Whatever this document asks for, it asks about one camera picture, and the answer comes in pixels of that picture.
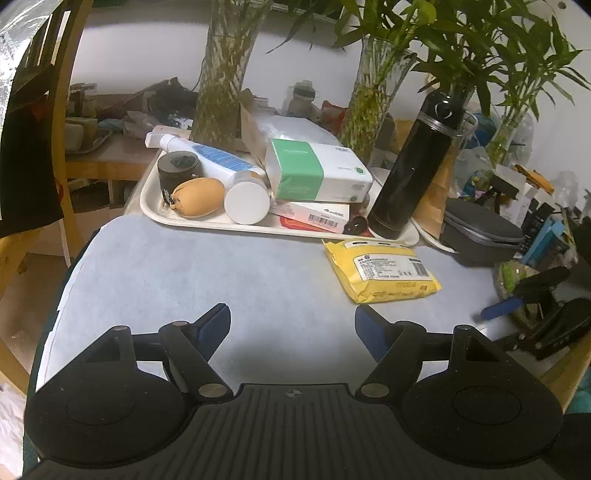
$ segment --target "black round container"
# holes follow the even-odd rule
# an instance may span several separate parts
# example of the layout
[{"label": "black round container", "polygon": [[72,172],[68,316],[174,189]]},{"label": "black round container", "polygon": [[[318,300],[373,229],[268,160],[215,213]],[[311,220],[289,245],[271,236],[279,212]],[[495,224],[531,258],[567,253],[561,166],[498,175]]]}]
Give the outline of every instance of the black round container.
[{"label": "black round container", "polygon": [[160,190],[167,205],[172,203],[171,195],[176,187],[200,176],[201,164],[193,152],[171,152],[158,159]]},{"label": "black round container", "polygon": [[436,90],[425,98],[392,171],[368,215],[369,227],[397,239],[427,191],[462,121],[463,99]]}]

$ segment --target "product label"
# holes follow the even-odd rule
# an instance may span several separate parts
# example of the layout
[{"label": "product label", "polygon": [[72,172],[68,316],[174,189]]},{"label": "product label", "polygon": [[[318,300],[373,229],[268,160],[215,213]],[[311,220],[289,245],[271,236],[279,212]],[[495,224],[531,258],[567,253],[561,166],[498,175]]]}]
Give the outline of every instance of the product label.
[{"label": "product label", "polygon": [[198,144],[193,146],[193,150],[195,153],[203,155],[206,159],[217,163],[221,167],[226,167],[233,171],[250,170],[253,168],[252,165],[243,159],[218,148]]},{"label": "product label", "polygon": [[308,142],[271,140],[281,167],[277,197],[290,200],[314,200],[324,180],[324,170]]},{"label": "product label", "polygon": [[362,280],[428,280],[427,269],[417,257],[367,254],[353,260]]}]

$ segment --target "white product box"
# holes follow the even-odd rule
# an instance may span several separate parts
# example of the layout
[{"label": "white product box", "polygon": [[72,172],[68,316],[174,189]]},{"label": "white product box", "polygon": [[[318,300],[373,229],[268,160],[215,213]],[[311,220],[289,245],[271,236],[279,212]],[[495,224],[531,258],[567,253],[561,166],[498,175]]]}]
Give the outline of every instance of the white product box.
[{"label": "white product box", "polygon": [[271,196],[269,211],[334,233],[343,233],[343,228],[349,221],[347,203],[290,202]]},{"label": "white product box", "polygon": [[374,181],[350,148],[272,138],[265,168],[275,198],[360,203]]}]

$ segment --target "white tablecloth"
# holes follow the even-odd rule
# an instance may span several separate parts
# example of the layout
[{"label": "white tablecloth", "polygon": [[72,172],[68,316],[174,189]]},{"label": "white tablecloth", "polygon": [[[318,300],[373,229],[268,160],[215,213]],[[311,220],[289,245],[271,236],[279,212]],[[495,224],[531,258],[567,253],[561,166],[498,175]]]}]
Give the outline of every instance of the white tablecloth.
[{"label": "white tablecloth", "polygon": [[[430,247],[415,251],[442,290],[375,310],[431,332],[460,323],[490,338],[511,330],[504,319],[478,323],[482,308],[497,301],[489,268],[465,267]],[[230,307],[232,326],[210,364],[234,391],[242,382],[346,382],[354,390],[375,367],[355,333],[356,304],[318,239],[174,229],[127,215],[105,225],[76,265],[37,388],[113,325],[157,332],[174,320],[192,322],[219,302]],[[429,362],[421,376],[445,367]],[[141,368],[162,373],[159,365]]]}]

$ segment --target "blue handle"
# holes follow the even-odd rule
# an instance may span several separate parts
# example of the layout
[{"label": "blue handle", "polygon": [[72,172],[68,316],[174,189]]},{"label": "blue handle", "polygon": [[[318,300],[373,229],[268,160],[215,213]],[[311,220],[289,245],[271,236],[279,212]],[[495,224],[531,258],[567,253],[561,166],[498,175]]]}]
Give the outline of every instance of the blue handle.
[{"label": "blue handle", "polygon": [[495,303],[490,307],[486,307],[481,311],[480,316],[483,320],[492,320],[501,315],[507,315],[508,313],[514,312],[523,305],[524,302],[521,297],[509,297],[508,299]]}]

